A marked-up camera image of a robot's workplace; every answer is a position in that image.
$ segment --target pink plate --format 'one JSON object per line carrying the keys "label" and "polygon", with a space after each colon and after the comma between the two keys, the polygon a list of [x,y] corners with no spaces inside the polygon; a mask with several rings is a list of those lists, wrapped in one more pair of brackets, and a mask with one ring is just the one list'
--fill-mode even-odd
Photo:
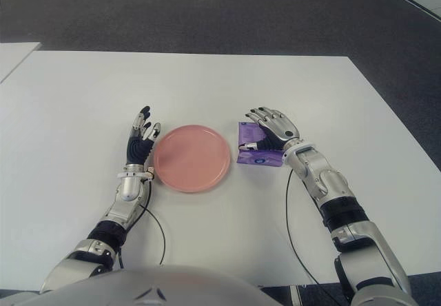
{"label": "pink plate", "polygon": [[182,192],[214,187],[229,167],[225,139],[203,125],[184,125],[165,135],[154,151],[154,170],[164,184]]}

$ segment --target purple package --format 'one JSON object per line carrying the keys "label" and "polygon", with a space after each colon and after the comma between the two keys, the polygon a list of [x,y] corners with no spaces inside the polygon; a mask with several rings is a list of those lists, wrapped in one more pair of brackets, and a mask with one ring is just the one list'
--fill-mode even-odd
{"label": "purple package", "polygon": [[[266,137],[261,128],[252,122],[239,122],[239,145],[260,141]],[[248,165],[266,165],[280,167],[283,151],[258,150],[244,151],[239,150],[237,163],[247,163]]]}

